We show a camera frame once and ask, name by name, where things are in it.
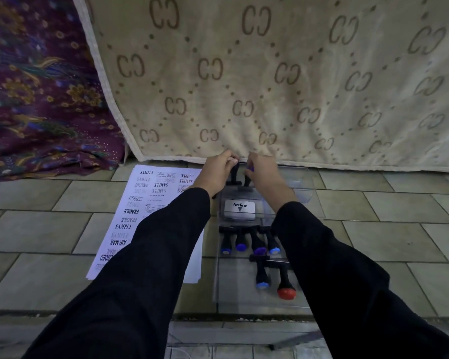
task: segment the white cable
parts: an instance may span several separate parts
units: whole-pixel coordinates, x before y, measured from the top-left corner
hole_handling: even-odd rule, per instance
[[[190,359],[193,359],[192,356],[191,356],[190,354],[188,354],[187,351],[184,351],[183,349],[180,349],[180,348],[174,348],[174,347],[167,347],[167,348],[170,348],[171,350],[174,349],[174,350],[182,351],[183,353],[185,353],[186,355],[188,355],[188,357],[189,357]]]

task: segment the sample sheet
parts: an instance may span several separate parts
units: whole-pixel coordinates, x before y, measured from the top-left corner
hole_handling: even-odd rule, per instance
[[[132,241],[138,224],[154,211],[171,203],[193,184],[200,171],[136,165],[87,278],[95,279],[103,266]],[[183,283],[197,283],[200,279],[202,247],[203,232],[193,249]]]

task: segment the beige blanket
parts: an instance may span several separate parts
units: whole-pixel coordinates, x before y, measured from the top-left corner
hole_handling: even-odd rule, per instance
[[[449,171],[449,0],[74,0],[139,160]]]

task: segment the hand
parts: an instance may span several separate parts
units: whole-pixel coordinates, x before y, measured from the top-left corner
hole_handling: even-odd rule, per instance
[[[262,156],[251,152],[247,165],[245,175],[253,181],[256,190],[276,213],[287,202],[299,201],[280,175],[274,156]]]
[[[202,187],[210,197],[219,193],[226,184],[231,168],[239,162],[239,156],[226,150],[206,159],[201,173],[191,187]]]

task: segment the fabric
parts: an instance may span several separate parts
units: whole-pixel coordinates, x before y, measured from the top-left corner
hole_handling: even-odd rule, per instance
[[[23,358],[162,358],[188,261],[209,218],[210,197],[198,187],[145,218]],[[414,314],[389,291],[379,265],[337,241],[302,204],[283,205],[272,228],[333,358],[449,358],[449,337]]]
[[[140,161],[449,171],[449,0],[75,2]]]
[[[123,143],[72,0],[0,0],[0,180],[114,169]]]

